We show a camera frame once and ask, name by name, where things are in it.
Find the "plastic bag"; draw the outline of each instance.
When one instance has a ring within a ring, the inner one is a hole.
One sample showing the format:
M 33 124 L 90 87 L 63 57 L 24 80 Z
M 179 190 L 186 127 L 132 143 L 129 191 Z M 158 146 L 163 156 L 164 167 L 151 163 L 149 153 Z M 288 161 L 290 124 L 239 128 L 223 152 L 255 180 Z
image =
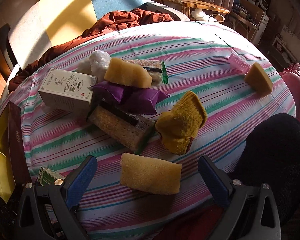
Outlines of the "plastic bag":
M 110 55 L 105 51 L 101 51 L 100 49 L 95 50 L 91 53 L 89 57 L 91 65 L 91 75 L 98 77 L 98 83 L 105 80 L 104 77 L 109 67 L 110 60 Z
M 155 105 L 170 97 L 160 90 L 136 88 L 103 81 L 92 87 L 99 98 L 132 114 L 157 114 Z
M 78 62 L 78 68 L 77 68 L 76 72 L 91 75 L 91 65 L 90 65 L 89 58 L 80 60 Z

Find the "pink and green striped fabric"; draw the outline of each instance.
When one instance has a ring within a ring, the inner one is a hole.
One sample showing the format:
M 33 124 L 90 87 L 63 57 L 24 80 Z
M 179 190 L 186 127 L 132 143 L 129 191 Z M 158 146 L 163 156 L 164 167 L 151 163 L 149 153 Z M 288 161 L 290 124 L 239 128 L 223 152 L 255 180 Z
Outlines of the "pink and green striped fabric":
M 96 49 L 122 59 L 164 60 L 171 95 L 156 106 L 156 116 L 170 110 L 182 95 L 195 92 L 208 113 L 190 151 L 169 153 L 155 134 L 143 156 L 182 164 L 180 192 L 161 196 L 120 185 L 120 157 L 127 149 L 83 118 L 44 106 L 38 89 L 50 68 L 74 71 L 79 60 Z M 270 76 L 273 92 L 258 98 L 243 74 L 227 60 L 235 52 L 258 62 Z M 79 219 L 91 239 L 151 239 L 178 215 L 195 209 L 210 193 L 197 171 L 201 155 L 231 171 L 253 128 L 277 113 L 295 116 L 292 95 L 269 61 L 244 37 L 220 24 L 166 22 L 117 31 L 86 42 L 40 68 L 0 105 L 11 100 L 21 108 L 22 137 L 29 171 L 36 179 L 41 166 L 64 175 L 93 155 L 98 170 L 80 202 Z

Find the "brown blanket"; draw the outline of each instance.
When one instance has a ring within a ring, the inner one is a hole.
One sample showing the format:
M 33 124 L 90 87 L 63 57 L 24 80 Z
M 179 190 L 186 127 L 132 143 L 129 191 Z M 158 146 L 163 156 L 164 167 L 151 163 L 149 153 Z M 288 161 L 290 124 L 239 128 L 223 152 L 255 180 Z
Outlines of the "brown blanket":
M 139 25 L 145 25 L 158 22 L 170 22 L 173 21 L 169 14 L 154 13 L 150 11 L 144 11 L 141 9 L 134 9 L 131 12 L 127 11 L 113 11 L 104 15 L 100 20 L 96 22 L 92 28 L 85 30 L 81 36 L 75 38 L 72 41 L 68 41 L 64 44 L 57 45 L 48 49 L 39 60 L 26 66 L 18 76 L 14 77 L 9 82 L 8 89 L 10 91 L 16 90 L 23 80 L 33 74 L 38 68 L 42 67 L 46 63 L 50 62 L 54 58 L 60 56 L 62 53 L 68 50 L 96 38 L 98 36 L 119 31 Z

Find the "cardboard box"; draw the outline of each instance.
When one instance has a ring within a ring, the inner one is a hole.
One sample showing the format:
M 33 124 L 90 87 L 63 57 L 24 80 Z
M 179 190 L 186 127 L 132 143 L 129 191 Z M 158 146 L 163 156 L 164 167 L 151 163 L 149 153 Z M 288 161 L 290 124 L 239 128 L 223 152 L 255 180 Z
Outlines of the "cardboard box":
M 66 111 L 87 114 L 92 100 L 94 76 L 52 68 L 39 94 L 45 105 Z

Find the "white plastic bag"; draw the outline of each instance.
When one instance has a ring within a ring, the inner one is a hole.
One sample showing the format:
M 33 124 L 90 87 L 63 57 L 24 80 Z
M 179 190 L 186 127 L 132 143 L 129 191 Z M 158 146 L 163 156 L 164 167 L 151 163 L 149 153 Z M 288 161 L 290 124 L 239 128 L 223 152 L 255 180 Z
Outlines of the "white plastic bag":
M 98 77 L 97 83 L 105 80 L 104 77 L 109 67 L 110 59 L 110 55 L 100 49 L 92 52 L 90 55 L 89 61 L 91 65 L 91 75 Z
M 91 75 L 91 65 L 90 65 L 89 58 L 80 60 L 78 62 L 78 68 L 77 68 L 76 72 Z

